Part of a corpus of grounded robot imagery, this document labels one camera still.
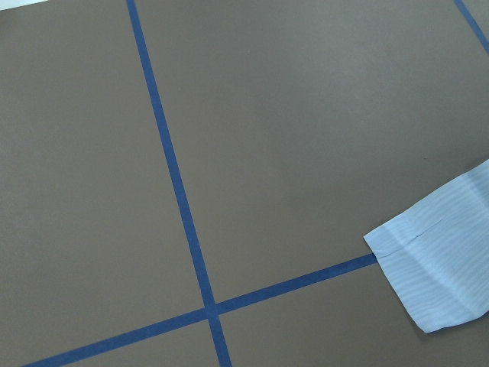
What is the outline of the light blue button shirt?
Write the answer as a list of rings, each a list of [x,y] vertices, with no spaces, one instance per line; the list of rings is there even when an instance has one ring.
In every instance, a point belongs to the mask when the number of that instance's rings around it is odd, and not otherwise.
[[[364,236],[424,332],[488,312],[488,163],[462,174]]]

